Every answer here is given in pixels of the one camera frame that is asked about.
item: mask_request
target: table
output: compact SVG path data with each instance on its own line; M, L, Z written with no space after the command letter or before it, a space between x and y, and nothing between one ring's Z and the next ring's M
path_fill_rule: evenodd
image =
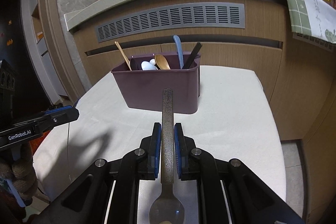
M251 70L201 66L198 111L174 114L184 135L215 158L244 162L286 200L285 165L278 131L263 92ZM55 199L91 163L122 158L150 136L162 113L128 108L111 73L79 101L77 121L53 129L34 155L37 177ZM138 223L161 192L160 180L140 181ZM175 179L174 193L185 207L186 224L198 222L196 182Z

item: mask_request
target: gloved hand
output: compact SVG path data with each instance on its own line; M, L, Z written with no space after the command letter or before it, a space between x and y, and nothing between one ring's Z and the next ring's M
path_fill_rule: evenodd
M0 177L11 179L23 200L30 200L37 190L33 155L29 143L21 145L21 158L14 161L11 150L0 153Z

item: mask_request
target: black door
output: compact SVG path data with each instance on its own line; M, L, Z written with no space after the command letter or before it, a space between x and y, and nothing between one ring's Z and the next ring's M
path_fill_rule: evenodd
M21 24L20 0L0 0L0 60L18 73L13 97L13 117L46 110L50 101L31 63Z

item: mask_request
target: brown spoon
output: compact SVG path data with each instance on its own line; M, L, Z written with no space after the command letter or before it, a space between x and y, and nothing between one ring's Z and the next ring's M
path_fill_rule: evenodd
M170 69L167 59L162 54L155 54L154 59L160 69Z

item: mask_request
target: gray tile floor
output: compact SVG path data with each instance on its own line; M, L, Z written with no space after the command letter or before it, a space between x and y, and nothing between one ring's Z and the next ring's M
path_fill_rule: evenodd
M302 217L305 192L298 145L296 141L286 141L281 146L286 168L286 203Z

